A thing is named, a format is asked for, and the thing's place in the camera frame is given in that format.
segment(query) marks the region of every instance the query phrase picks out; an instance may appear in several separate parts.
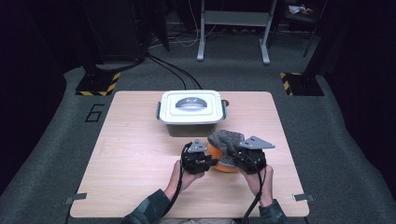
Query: yellow black striped tape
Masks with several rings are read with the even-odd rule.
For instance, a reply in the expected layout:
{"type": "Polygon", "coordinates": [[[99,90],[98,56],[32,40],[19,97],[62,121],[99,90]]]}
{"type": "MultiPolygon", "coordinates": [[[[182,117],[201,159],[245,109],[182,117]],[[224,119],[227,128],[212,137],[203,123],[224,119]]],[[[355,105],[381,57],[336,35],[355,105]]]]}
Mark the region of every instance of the yellow black striped tape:
{"type": "Polygon", "coordinates": [[[113,80],[111,80],[110,86],[107,88],[107,91],[76,91],[76,95],[86,95],[86,96],[94,96],[94,95],[110,95],[113,92],[114,88],[116,88],[117,81],[120,78],[120,73],[117,73],[113,80]]]}
{"type": "Polygon", "coordinates": [[[287,95],[293,95],[293,92],[290,89],[290,84],[288,82],[288,79],[287,79],[286,75],[300,76],[301,73],[280,73],[280,78],[282,78],[283,88],[285,88],[286,94],[287,95]]]}

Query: tabletop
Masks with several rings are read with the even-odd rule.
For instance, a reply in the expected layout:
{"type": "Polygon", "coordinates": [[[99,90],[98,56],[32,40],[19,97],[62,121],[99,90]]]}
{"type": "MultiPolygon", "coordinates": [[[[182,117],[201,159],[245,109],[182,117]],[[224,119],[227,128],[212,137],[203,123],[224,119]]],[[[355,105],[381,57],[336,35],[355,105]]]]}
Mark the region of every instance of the tabletop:
{"type": "MultiPolygon", "coordinates": [[[[124,217],[157,189],[165,189],[173,165],[190,137],[172,137],[156,119],[156,106],[164,91],[118,91],[106,115],[78,193],[72,217],[124,217]]],[[[265,91],[220,91],[227,100],[227,118],[217,130],[254,135],[276,147],[265,149],[274,174],[274,198],[286,216],[305,217],[304,193],[274,99],[265,91]]],[[[205,137],[199,137],[207,144],[205,137]]],[[[183,191],[166,217],[242,217],[254,200],[245,178],[211,168],[183,191]]],[[[250,216],[258,217],[259,209],[250,216]]]]}

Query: orange ring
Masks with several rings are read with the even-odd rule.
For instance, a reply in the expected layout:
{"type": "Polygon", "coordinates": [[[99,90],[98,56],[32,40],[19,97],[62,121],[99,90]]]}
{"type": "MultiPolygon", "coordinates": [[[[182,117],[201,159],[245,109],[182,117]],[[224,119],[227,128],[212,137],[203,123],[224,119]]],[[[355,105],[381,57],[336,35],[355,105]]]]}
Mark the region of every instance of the orange ring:
{"type": "MultiPolygon", "coordinates": [[[[212,146],[210,143],[207,144],[207,152],[209,155],[212,155],[212,159],[215,159],[215,160],[220,160],[220,158],[222,156],[222,151],[220,149],[212,146]]],[[[215,167],[215,169],[220,170],[225,173],[232,173],[232,172],[238,171],[238,167],[229,166],[226,164],[222,164],[220,162],[218,162],[218,164],[216,164],[214,167],[215,167]]]]}

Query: person's arm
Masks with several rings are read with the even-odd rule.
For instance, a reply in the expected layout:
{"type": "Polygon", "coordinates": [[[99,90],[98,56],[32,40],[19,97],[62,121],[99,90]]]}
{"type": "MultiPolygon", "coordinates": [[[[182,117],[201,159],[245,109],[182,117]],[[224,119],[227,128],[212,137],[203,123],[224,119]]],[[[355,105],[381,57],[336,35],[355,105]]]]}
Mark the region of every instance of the person's arm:
{"type": "MultiPolygon", "coordinates": [[[[151,224],[158,222],[175,196],[179,175],[180,161],[176,161],[166,189],[164,191],[158,189],[148,196],[131,214],[122,219],[121,224],[151,224]]],[[[184,172],[180,192],[188,188],[194,180],[204,175],[205,173],[191,175],[188,172],[184,172]]]]}
{"type": "MultiPolygon", "coordinates": [[[[257,174],[248,175],[240,170],[241,174],[245,177],[251,192],[256,195],[260,190],[260,180],[257,174]]],[[[262,186],[262,196],[259,200],[260,217],[262,224],[286,224],[288,218],[280,207],[276,199],[273,198],[273,177],[274,169],[272,166],[267,165],[261,171],[264,184],[262,186]]]]}

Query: metal bracket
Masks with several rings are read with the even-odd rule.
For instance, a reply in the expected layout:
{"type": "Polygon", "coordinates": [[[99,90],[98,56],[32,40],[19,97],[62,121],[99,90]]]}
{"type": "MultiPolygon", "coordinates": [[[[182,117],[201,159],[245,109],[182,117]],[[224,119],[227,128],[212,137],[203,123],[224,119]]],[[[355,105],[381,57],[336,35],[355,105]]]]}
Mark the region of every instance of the metal bracket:
{"type": "Polygon", "coordinates": [[[87,198],[87,193],[75,194],[72,197],[66,198],[66,200],[64,201],[64,204],[69,205],[69,204],[72,204],[73,201],[75,201],[75,200],[83,200],[86,198],[87,198]]]}
{"type": "Polygon", "coordinates": [[[188,149],[189,152],[203,152],[206,151],[206,147],[201,143],[201,141],[196,138],[188,149]]]}
{"type": "Polygon", "coordinates": [[[263,148],[274,148],[275,145],[266,142],[256,136],[251,136],[244,142],[239,143],[239,146],[247,149],[263,149],[263,148]]]}
{"type": "Polygon", "coordinates": [[[312,195],[305,195],[305,194],[293,194],[293,199],[296,202],[299,201],[307,201],[307,202],[313,202],[315,200],[314,196],[312,195]]]}

